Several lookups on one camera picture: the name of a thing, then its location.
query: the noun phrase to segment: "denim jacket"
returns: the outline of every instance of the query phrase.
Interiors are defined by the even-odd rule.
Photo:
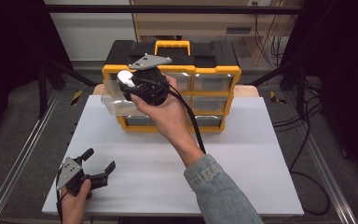
[[[263,223],[248,198],[211,155],[185,170],[207,224]]]

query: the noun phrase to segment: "black metal frame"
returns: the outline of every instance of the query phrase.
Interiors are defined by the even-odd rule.
[[[32,5],[25,9],[51,13],[183,13],[183,14],[258,14],[300,15],[315,13],[317,8],[303,7],[226,7],[226,6],[110,6],[110,5]]]
[[[258,15],[304,15],[311,13],[318,13],[318,8],[306,7],[230,7],[230,6],[107,6],[107,5],[25,5],[21,7],[23,10],[42,10],[49,13],[181,13],[181,14],[258,14]],[[49,66],[53,66],[68,75],[82,81],[83,83],[94,86],[96,83],[82,77],[75,71],[59,65],[57,62],[44,62]],[[266,74],[258,80],[250,83],[250,85],[258,86],[263,82],[282,74],[290,69],[292,63],[284,64],[276,70]],[[43,116],[47,108],[47,94],[46,81],[44,71],[47,70],[44,65],[41,65],[39,74],[39,90],[40,92],[40,114],[39,118]],[[59,89],[65,85],[58,83]]]

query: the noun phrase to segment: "white tabletop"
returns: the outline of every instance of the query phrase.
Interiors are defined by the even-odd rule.
[[[298,216],[304,212],[273,131],[263,98],[236,97],[221,133],[203,133],[211,154],[249,198],[260,216]],[[66,157],[88,148],[86,174],[117,168],[108,186],[93,191],[86,212],[94,216],[200,216],[196,196],[183,177],[185,166],[159,133],[126,133],[91,95]],[[57,214],[55,182],[42,209]]]

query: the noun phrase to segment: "black cable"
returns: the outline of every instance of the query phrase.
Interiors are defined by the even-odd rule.
[[[330,7],[325,11],[325,13],[322,15],[321,19],[318,20],[318,22],[315,24],[315,26],[312,27],[309,34],[304,38],[304,40],[301,42],[300,46],[297,48],[297,51],[293,54],[291,59],[287,61],[284,65],[276,68],[275,70],[269,72],[268,74],[264,75],[263,77],[251,82],[251,83],[245,83],[244,85],[251,85],[251,86],[259,86],[263,84],[264,82],[270,80],[273,77],[276,77],[277,75],[280,75],[284,72],[287,72],[288,69],[293,68],[297,66],[304,57],[304,52],[307,50],[309,42],[312,40],[313,36],[316,34],[316,31],[318,27],[321,25],[322,21],[324,21],[324,18],[328,15],[328,13],[333,8],[333,5],[336,3],[337,0],[335,0]]]
[[[315,91],[316,94],[313,93],[314,95],[317,95],[317,94],[319,94],[319,93],[322,92],[322,90],[321,90],[320,88],[317,88],[317,87],[313,86],[313,85],[307,80],[307,78],[305,78],[305,87],[306,87],[308,90]]]
[[[272,20],[271,25],[269,26],[269,28],[267,30],[267,36],[269,36],[269,32],[271,31],[272,25],[274,24],[277,17],[278,17],[278,15],[274,16],[274,19]],[[264,51],[265,46],[263,44],[263,41],[261,40],[260,33],[258,33],[258,19],[257,18],[258,18],[258,15],[256,14],[255,15],[255,43],[256,43],[258,49],[260,50],[261,54],[263,55],[264,60],[266,60],[267,63],[273,64],[273,62],[269,60],[269,57],[267,56],[266,52]]]
[[[307,92],[309,92],[310,94],[312,94],[312,95],[318,95],[318,94],[319,94],[318,91],[316,91],[316,90],[315,90],[314,88],[312,88],[311,86],[308,86],[308,84],[305,85],[305,90],[306,90]]]
[[[296,20],[297,20],[296,15],[290,15],[290,18],[292,19],[292,21],[296,21]]]
[[[144,83],[148,83],[148,84],[151,84],[155,87],[158,87],[158,88],[161,88],[162,90],[166,91],[167,93],[169,93],[170,95],[174,96],[176,99],[179,100],[179,102],[182,103],[182,105],[185,106],[186,110],[187,110],[187,114],[188,116],[190,117],[191,119],[191,122],[193,123],[193,127],[194,127],[194,131],[196,133],[196,136],[197,136],[197,140],[199,142],[199,146],[200,146],[200,149],[201,151],[206,154],[206,151],[205,151],[205,146],[203,145],[203,142],[202,142],[202,138],[201,138],[201,134],[200,134],[200,127],[199,127],[199,124],[197,123],[197,120],[196,120],[196,116],[194,115],[194,112],[193,110],[190,108],[190,106],[186,103],[186,101],[183,99],[182,95],[179,93],[179,91],[174,88],[173,86],[169,85],[174,91],[171,91],[170,88],[168,87],[165,87],[163,85],[160,85],[158,84],[157,82],[155,81],[152,81],[152,80],[148,80],[148,79],[144,79],[144,78],[139,78],[139,77],[133,77],[132,78],[133,80],[137,80],[137,81],[141,81],[141,82],[144,82]]]
[[[311,109],[310,109],[310,111],[306,111],[306,114],[312,114],[311,113],[311,111],[316,107],[316,106],[319,106],[320,104],[317,104],[317,105],[315,105],[315,106],[313,106]],[[301,120],[301,118],[299,117],[299,116],[295,116],[295,117],[292,117],[292,118],[290,118],[289,120],[287,120],[287,121],[277,121],[277,122],[274,122],[274,123],[278,123],[278,122],[280,122],[280,123],[283,123],[283,122],[285,122],[284,124],[277,124],[277,125],[273,125],[273,127],[274,128],[279,128],[279,127],[283,127],[283,126],[288,126],[288,125],[290,125],[290,124],[293,124],[293,123],[295,123],[295,122],[297,122],[297,121],[299,121],[299,120]]]
[[[317,98],[318,96],[313,96],[311,97],[308,101],[307,101],[307,104],[306,104],[306,111],[308,111],[308,105],[310,104],[310,101],[312,101],[313,99]],[[295,166],[298,158],[300,157],[302,151],[304,150],[304,147],[305,147],[305,144],[307,143],[307,139],[308,139],[308,136],[310,135],[310,119],[308,117],[308,114],[305,113],[305,120],[307,122],[307,125],[308,125],[308,128],[307,128],[307,132],[305,134],[305,137],[304,137],[304,141],[301,145],[301,148],[300,150],[298,151],[295,159],[293,160],[292,164],[290,165],[290,168],[289,168],[289,171],[292,171],[293,167]]]
[[[56,188],[57,188],[57,186],[58,186],[58,181],[60,180],[61,171],[62,171],[62,167],[57,171],[57,175],[56,175]],[[62,197],[60,197],[60,191],[57,190],[57,189],[56,189],[56,195],[57,195],[57,203],[56,203],[56,205],[57,205],[57,212],[58,212],[58,216],[59,216],[59,218],[60,218],[60,221],[61,221],[61,223],[62,223],[62,202],[61,202],[61,200],[62,200],[63,196],[65,196],[65,195],[63,195]]]
[[[311,97],[311,98],[307,101],[307,104],[306,104],[306,111],[307,111],[307,113],[305,114],[305,121],[307,122],[308,128],[307,128],[306,135],[305,135],[305,137],[304,137],[304,141],[303,141],[303,143],[302,143],[302,145],[301,145],[301,148],[300,148],[300,150],[297,152],[297,155],[296,155],[295,159],[293,160],[292,164],[290,165],[289,173],[290,173],[291,175],[301,175],[301,176],[306,177],[307,179],[309,179],[310,181],[312,181],[315,185],[317,185],[317,186],[322,190],[322,192],[324,193],[324,196],[325,196],[325,198],[326,198],[326,201],[327,201],[327,205],[326,205],[325,209],[324,209],[322,212],[311,211],[311,210],[305,208],[304,206],[302,206],[302,208],[304,209],[304,211],[306,211],[306,212],[308,212],[308,213],[310,213],[310,214],[313,214],[313,215],[315,215],[315,216],[322,216],[322,215],[326,214],[326,213],[329,211],[329,209],[330,209],[330,198],[329,198],[327,192],[325,191],[324,187],[323,187],[322,185],[320,185],[315,179],[313,179],[313,178],[310,177],[309,175],[305,175],[305,174],[303,174],[303,173],[300,173],[300,172],[297,172],[297,171],[293,171],[293,167],[295,166],[295,164],[296,164],[296,162],[297,162],[299,156],[302,154],[302,152],[303,152],[303,150],[304,150],[304,148],[305,148],[305,145],[306,145],[306,143],[307,143],[308,136],[310,135],[310,117],[309,117],[309,113],[308,113],[308,111],[309,111],[309,110],[308,110],[308,106],[309,106],[310,102],[311,102],[313,99],[316,99],[316,98],[318,98],[318,97],[319,97],[319,95],[313,96],[313,97]]]
[[[280,46],[281,46],[281,37],[278,37],[278,46],[277,46],[277,65],[279,66],[279,62],[278,62],[278,60],[279,60],[279,55],[280,55],[280,52],[279,52],[279,48],[280,48]]]
[[[329,198],[326,190],[324,189],[324,187],[321,184],[319,184],[315,179],[310,177],[309,175],[306,175],[306,174],[303,174],[303,173],[297,172],[297,171],[291,171],[290,174],[291,175],[301,175],[303,177],[306,177],[308,180],[312,181],[316,186],[318,186],[319,189],[321,189],[322,192],[324,193],[324,196],[326,197],[327,205],[326,205],[325,209],[322,212],[311,211],[308,208],[302,206],[304,211],[306,211],[306,212],[308,212],[308,213],[310,213],[312,215],[315,215],[315,216],[322,216],[322,215],[326,214],[330,210],[331,203],[330,203],[330,198]]]
[[[318,113],[318,112],[320,112],[320,111],[321,111],[321,109],[316,110],[315,112],[310,113],[310,118],[313,117],[316,113]],[[292,130],[292,129],[298,127],[298,126],[301,126],[302,124],[304,124],[304,122],[305,122],[305,121],[303,120],[303,121],[301,121],[300,123],[298,123],[297,125],[292,126],[292,127],[290,127],[290,128],[287,128],[287,129],[275,130],[275,133],[281,133],[281,132],[285,132],[285,131]]]

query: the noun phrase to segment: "small drawer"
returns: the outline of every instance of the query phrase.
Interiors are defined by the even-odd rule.
[[[116,80],[106,80],[101,102],[112,116],[143,115],[132,101],[127,101]]]
[[[193,96],[192,107],[194,111],[224,112],[227,103],[225,96]]]
[[[178,91],[191,91],[191,75],[187,73],[164,73],[170,77],[176,78]]]
[[[229,91],[231,74],[196,74],[193,91]]]
[[[222,116],[196,116],[197,123],[200,127],[220,127]]]
[[[153,126],[153,121],[146,115],[143,116],[124,116],[128,126]]]

